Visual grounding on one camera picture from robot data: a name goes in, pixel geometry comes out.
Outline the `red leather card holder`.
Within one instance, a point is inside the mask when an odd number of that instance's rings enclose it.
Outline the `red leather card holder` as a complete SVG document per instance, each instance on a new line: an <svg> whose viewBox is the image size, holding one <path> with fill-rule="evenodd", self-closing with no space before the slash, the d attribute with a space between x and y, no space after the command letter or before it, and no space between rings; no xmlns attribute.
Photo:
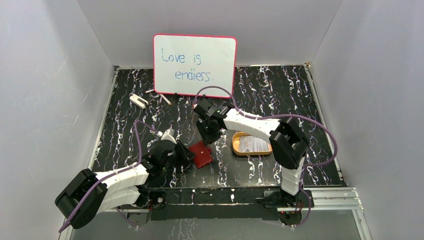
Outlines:
<svg viewBox="0 0 424 240"><path fill-rule="evenodd" d="M188 148L194 153L194 164L198 169L205 167L213 162L212 150L201 140Z"/></svg>

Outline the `tan oval card tray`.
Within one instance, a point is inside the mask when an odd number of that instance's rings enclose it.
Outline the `tan oval card tray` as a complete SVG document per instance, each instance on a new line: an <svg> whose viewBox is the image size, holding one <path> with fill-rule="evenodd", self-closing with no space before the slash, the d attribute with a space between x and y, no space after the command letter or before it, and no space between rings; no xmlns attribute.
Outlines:
<svg viewBox="0 0 424 240"><path fill-rule="evenodd" d="M270 143L245 132L233 135L232 150L238 156L267 156L273 152Z"/></svg>

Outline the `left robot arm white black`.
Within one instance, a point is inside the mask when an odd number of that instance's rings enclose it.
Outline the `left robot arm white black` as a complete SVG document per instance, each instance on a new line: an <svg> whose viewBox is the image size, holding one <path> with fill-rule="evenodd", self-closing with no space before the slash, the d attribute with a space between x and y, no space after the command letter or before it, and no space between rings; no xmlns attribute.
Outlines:
<svg viewBox="0 0 424 240"><path fill-rule="evenodd" d="M165 169L188 163L195 156L179 140L164 139L129 166L105 172L81 170L54 201L66 218L63 228L80 229L97 214L122 205L144 208L150 200L145 184Z"/></svg>

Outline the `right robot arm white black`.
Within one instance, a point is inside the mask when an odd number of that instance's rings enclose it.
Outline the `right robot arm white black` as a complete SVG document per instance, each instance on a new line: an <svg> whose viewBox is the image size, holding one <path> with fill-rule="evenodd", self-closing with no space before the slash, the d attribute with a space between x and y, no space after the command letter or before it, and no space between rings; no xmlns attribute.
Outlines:
<svg viewBox="0 0 424 240"><path fill-rule="evenodd" d="M287 121L247 113L226 103L215 105L202 99L194 105L199 120L196 127L207 146L221 138L222 130L244 132L270 144L275 161L281 166L282 202L295 207L302 199L302 167L310 142L296 119Z"/></svg>

